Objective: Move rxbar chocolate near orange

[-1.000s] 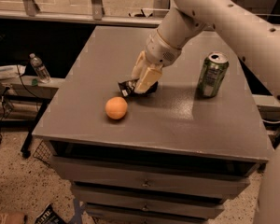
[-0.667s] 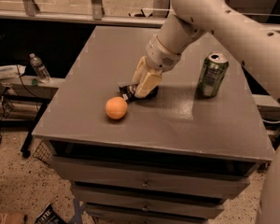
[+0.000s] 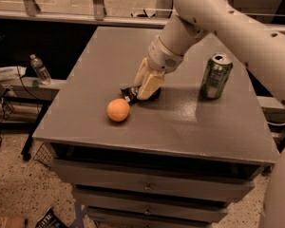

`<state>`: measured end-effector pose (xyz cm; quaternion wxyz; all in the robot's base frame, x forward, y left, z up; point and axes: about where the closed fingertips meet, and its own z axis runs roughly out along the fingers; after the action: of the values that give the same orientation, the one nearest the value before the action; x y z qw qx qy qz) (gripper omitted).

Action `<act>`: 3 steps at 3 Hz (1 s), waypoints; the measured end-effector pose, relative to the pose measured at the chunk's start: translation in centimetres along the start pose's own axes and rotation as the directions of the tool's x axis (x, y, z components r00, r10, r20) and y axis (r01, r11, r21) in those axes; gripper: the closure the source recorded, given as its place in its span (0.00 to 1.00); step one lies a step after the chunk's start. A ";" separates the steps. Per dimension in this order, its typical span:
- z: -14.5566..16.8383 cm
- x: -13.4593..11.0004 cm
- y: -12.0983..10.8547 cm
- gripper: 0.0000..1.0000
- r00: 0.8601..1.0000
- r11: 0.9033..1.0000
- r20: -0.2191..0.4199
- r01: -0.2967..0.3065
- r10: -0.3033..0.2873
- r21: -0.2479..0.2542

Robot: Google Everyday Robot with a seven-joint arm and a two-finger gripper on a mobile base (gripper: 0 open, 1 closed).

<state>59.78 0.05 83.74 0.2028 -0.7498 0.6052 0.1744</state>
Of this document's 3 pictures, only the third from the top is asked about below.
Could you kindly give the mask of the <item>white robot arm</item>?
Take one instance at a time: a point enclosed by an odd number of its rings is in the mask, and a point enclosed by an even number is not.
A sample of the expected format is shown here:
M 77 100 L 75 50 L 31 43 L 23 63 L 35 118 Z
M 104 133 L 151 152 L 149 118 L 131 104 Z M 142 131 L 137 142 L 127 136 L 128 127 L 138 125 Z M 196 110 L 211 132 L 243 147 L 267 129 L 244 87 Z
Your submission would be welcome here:
M 148 99 L 187 50 L 211 32 L 285 107 L 285 35 L 234 9 L 227 0 L 173 0 L 175 13 L 153 39 L 134 85 Z

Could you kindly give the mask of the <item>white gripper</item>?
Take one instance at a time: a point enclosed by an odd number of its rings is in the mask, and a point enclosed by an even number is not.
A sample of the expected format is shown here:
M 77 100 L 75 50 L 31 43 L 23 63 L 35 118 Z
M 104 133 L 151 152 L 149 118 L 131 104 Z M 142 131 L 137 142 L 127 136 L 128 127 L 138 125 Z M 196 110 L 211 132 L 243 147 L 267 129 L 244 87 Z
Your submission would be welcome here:
M 157 35 L 148 47 L 147 58 L 142 63 L 134 79 L 134 86 L 139 86 L 138 98 L 149 98 L 164 83 L 164 74 L 174 72 L 183 61 L 183 57 L 167 49 Z

